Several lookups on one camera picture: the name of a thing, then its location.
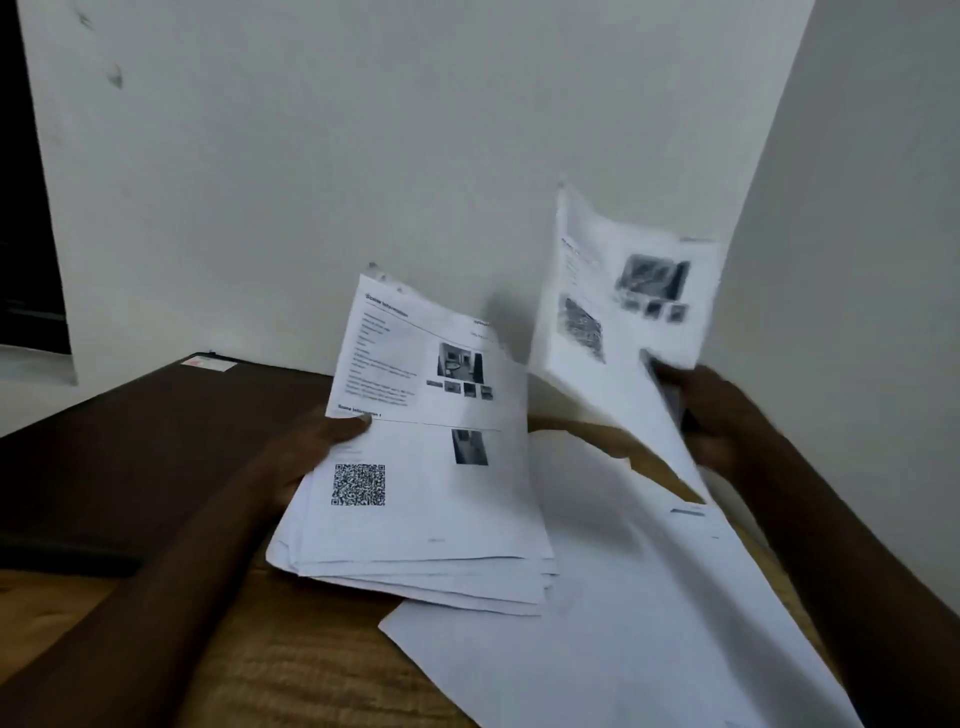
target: wall stain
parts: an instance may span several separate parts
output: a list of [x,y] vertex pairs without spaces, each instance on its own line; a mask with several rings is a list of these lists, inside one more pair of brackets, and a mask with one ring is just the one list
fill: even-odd
[[113,65],[113,70],[107,73],[107,80],[117,88],[123,88],[123,69],[117,63]]

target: paper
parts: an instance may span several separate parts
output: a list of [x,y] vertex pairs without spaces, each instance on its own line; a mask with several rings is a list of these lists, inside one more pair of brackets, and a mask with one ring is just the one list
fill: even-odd
[[[485,728],[859,725],[717,509],[678,506],[565,433],[530,439],[560,572],[544,614],[405,602],[381,623],[470,717]],[[699,561],[711,549],[723,552],[719,578]]]
[[[707,486],[643,357],[652,352],[678,366],[696,363],[723,254],[719,243],[682,242],[606,220],[561,188],[529,365],[624,427],[707,501]],[[656,317],[647,313],[651,305]]]
[[186,361],[182,361],[188,367],[199,367],[200,369],[210,369],[214,372],[225,372],[237,365],[235,361],[225,361],[224,359],[214,359],[210,356],[191,356]]
[[522,367],[490,325],[360,277],[329,417],[483,429],[526,417]]
[[556,567],[530,485],[526,377],[487,324],[368,271],[327,415],[369,412],[372,426],[303,480],[268,560],[329,583],[538,614]]

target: label sticker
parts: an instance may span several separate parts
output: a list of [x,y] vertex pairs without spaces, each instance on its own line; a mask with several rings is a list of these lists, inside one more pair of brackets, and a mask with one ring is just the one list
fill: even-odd
[[200,367],[201,369],[212,369],[214,372],[225,372],[236,366],[235,361],[224,361],[223,359],[211,359],[209,356],[191,356],[181,364],[188,367]]

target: blurred paper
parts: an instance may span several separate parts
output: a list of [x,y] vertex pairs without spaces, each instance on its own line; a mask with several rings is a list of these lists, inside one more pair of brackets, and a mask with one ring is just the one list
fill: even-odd
[[[529,364],[532,374],[634,435],[707,501],[644,360],[651,352],[678,366],[696,363],[724,252],[720,243],[686,243],[607,220],[562,187]],[[664,257],[656,263],[654,255]]]

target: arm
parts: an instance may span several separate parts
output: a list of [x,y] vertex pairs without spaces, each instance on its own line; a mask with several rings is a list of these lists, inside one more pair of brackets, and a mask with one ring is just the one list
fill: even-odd
[[864,723],[960,725],[960,619],[739,389],[706,367],[657,371],[683,390],[694,459],[747,503]]
[[369,418],[311,413],[214,495],[156,559],[0,686],[6,726],[145,726],[170,721],[207,637],[283,489]]

